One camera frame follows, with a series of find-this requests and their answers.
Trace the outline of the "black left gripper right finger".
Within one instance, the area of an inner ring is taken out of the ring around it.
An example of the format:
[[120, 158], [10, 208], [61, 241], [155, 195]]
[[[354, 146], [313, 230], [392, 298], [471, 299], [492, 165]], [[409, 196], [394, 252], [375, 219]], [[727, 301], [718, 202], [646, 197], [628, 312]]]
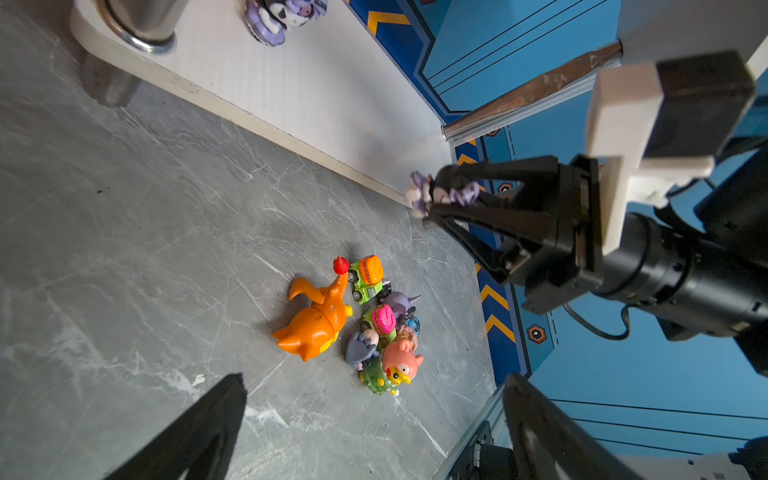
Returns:
[[639, 475], [514, 373], [503, 406], [519, 479], [637, 479]]

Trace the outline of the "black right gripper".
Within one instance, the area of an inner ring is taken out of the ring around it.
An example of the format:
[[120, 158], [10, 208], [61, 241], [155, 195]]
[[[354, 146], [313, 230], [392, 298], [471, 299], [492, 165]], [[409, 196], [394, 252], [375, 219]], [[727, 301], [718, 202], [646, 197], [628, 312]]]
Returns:
[[543, 315], [592, 292], [604, 278], [599, 164], [578, 155], [568, 164], [554, 156], [455, 165], [467, 180], [516, 181], [514, 196], [480, 192], [476, 201], [541, 214], [540, 239], [517, 229], [520, 216], [487, 206], [433, 204], [426, 220], [448, 233], [496, 282], [524, 287], [522, 307]]

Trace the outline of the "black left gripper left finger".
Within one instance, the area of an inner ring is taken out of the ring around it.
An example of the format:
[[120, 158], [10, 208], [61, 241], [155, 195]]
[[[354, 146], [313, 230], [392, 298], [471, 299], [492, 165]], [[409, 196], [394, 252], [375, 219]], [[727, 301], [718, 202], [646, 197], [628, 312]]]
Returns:
[[243, 376], [223, 377], [109, 479], [224, 479], [247, 404]]

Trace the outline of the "orange fox toy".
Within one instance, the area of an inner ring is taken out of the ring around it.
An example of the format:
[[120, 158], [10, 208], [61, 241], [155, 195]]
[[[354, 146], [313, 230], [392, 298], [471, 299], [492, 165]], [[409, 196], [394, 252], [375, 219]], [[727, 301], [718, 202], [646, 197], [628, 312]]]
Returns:
[[344, 301], [350, 263], [339, 256], [333, 262], [333, 269], [337, 277], [327, 287], [316, 287], [303, 277], [292, 282], [289, 299], [303, 295], [310, 300], [310, 305], [300, 310], [285, 328], [273, 334], [280, 349], [304, 362], [325, 352], [353, 315], [352, 307]]

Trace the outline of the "purple eared figure toy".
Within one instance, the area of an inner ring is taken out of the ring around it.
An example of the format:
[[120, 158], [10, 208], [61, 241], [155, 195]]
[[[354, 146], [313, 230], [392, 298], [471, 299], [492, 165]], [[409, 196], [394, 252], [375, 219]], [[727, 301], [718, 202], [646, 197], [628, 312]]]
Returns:
[[399, 291], [392, 291], [383, 298], [382, 303], [388, 305], [397, 319], [412, 316], [416, 312], [416, 304], [420, 295], [408, 296]]

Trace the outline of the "green truck orange top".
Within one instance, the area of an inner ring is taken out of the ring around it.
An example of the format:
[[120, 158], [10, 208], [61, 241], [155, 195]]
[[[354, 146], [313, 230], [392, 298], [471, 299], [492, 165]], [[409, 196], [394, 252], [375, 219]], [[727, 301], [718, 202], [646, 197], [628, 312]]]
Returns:
[[360, 305], [372, 299], [384, 299], [392, 292], [391, 284], [384, 276], [383, 264], [377, 255], [352, 263], [348, 277], [353, 299]]

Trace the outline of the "green truck pink top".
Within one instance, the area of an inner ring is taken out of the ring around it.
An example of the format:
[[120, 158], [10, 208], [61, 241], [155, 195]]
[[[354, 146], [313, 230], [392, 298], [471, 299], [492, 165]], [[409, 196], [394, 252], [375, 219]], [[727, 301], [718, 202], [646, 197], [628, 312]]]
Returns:
[[376, 334], [379, 351], [396, 339], [396, 328], [397, 320], [389, 305], [377, 305], [362, 314], [360, 330], [368, 338], [374, 338]]

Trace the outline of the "black purple kuromi figure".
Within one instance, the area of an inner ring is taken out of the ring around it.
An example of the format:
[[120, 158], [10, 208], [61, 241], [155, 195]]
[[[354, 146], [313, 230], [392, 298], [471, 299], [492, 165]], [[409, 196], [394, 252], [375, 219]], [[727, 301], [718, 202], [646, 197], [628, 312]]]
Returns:
[[328, 2], [322, 0], [248, 0], [244, 20], [257, 41], [277, 47], [288, 31], [324, 17], [327, 10]]

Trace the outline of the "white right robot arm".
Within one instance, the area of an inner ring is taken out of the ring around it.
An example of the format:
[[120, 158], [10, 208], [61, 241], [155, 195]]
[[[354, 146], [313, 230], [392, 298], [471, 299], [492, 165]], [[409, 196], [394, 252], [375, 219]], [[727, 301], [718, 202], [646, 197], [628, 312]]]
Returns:
[[746, 162], [695, 209], [694, 228], [671, 207], [630, 212], [619, 247], [599, 240], [599, 163], [579, 155], [448, 165], [413, 173], [415, 216], [450, 234], [498, 283], [524, 290], [542, 315], [585, 294], [653, 315], [667, 340], [733, 339], [767, 371], [767, 141], [737, 137], [723, 159]]

